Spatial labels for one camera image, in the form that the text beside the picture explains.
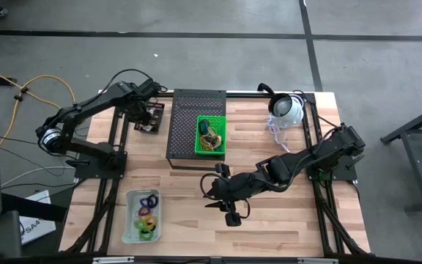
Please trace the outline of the black perforated metal monitor stand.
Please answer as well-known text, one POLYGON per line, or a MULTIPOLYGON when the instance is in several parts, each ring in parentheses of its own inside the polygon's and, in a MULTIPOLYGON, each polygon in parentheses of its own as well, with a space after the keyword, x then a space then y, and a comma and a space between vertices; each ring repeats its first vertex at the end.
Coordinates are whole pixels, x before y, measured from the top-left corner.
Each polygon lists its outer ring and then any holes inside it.
POLYGON ((199 155, 195 152, 196 121, 201 115, 224 116, 226 91, 176 89, 171 105, 166 160, 172 169, 213 171, 224 155, 199 155))

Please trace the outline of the white cardboard box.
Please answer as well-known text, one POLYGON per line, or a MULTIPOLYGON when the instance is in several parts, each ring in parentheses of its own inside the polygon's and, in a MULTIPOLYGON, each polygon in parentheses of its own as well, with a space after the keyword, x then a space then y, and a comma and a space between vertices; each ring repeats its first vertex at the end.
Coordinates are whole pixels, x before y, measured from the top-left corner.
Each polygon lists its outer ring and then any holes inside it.
MULTIPOLYGON (((50 205, 51 198, 49 197, 49 194, 49 190, 45 190, 31 195, 27 197, 27 199, 50 205)), ((22 245, 26 245, 34 240, 37 240, 38 238, 56 231, 56 224, 54 221, 20 216, 19 222, 22 245)))

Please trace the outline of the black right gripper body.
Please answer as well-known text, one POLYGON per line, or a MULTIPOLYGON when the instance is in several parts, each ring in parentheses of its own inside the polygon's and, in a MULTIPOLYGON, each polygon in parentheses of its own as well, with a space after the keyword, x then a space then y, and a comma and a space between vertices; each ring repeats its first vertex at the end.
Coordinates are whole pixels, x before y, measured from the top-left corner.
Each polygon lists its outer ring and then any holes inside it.
POLYGON ((218 173, 218 179, 223 185, 223 197, 216 198, 223 202, 223 208, 220 210, 225 213, 225 221, 228 227, 239 227, 243 219, 247 219, 251 214, 251 206, 248 199, 251 196, 253 186, 248 173, 240 173, 235 176, 230 175, 230 168, 225 164, 216 164, 215 171, 218 173), (240 215, 237 212, 235 202, 244 201, 247 205, 247 214, 240 215))

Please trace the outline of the white plastic bin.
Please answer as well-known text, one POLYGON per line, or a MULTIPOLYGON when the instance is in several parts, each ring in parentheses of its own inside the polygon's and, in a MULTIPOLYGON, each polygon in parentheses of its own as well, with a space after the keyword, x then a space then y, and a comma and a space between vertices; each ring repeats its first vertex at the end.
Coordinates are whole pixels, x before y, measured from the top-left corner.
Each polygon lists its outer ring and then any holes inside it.
POLYGON ((162 198, 160 191, 154 188, 151 189, 138 189, 126 193, 126 217, 125 229, 122 235, 122 241, 126 244, 137 243, 154 243, 159 240, 162 234, 162 198), (152 216, 158 220, 157 227, 153 231, 154 237, 150 241, 141 241, 138 236, 138 229, 134 227, 134 221, 138 219, 138 210, 141 208, 140 199, 147 198, 150 194, 156 194, 159 198, 158 205, 151 209, 152 216))

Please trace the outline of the white desk lamp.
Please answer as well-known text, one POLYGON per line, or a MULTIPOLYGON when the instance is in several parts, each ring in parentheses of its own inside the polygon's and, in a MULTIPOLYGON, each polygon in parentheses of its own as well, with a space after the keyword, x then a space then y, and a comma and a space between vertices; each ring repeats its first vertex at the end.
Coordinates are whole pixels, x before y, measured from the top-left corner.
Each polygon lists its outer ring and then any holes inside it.
POLYGON ((302 122, 304 100, 299 95, 280 93, 274 95, 268 104, 270 119, 282 129, 302 122))

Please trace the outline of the black slotted basket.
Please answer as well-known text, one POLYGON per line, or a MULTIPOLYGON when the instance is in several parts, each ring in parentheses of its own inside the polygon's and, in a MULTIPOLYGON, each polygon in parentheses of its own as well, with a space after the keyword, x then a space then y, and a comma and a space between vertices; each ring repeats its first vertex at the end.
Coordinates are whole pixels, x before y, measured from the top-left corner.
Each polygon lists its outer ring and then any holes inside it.
POLYGON ((135 124, 134 130, 142 133, 158 134, 164 109, 164 103, 148 103, 147 111, 151 114, 151 120, 147 125, 135 124))

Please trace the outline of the green plastic basket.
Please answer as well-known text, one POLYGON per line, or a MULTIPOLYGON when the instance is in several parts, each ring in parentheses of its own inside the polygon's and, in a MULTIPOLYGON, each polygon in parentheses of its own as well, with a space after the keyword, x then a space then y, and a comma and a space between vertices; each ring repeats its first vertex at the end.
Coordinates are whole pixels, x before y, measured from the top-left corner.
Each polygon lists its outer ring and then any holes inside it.
POLYGON ((226 154, 226 117, 199 115, 196 118, 195 153, 198 155, 226 154), (207 119, 210 122, 209 133, 199 133, 199 121, 207 119))

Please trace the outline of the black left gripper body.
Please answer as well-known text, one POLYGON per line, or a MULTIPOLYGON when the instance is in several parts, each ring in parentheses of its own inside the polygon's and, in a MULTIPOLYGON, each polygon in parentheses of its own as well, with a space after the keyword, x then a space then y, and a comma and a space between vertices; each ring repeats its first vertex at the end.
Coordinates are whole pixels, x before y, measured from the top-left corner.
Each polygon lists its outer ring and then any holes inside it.
POLYGON ((148 124, 152 115, 147 110, 149 100, 134 99, 126 106, 126 114, 129 122, 136 124, 148 124))

